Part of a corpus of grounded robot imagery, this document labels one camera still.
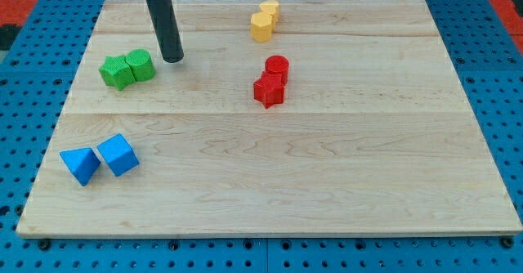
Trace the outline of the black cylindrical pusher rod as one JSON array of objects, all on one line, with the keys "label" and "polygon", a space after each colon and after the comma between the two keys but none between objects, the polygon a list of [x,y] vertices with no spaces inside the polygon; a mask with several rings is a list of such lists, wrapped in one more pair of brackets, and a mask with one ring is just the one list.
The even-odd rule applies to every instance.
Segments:
[{"label": "black cylindrical pusher rod", "polygon": [[167,63],[183,59],[184,51],[172,0],[146,0],[162,58]]}]

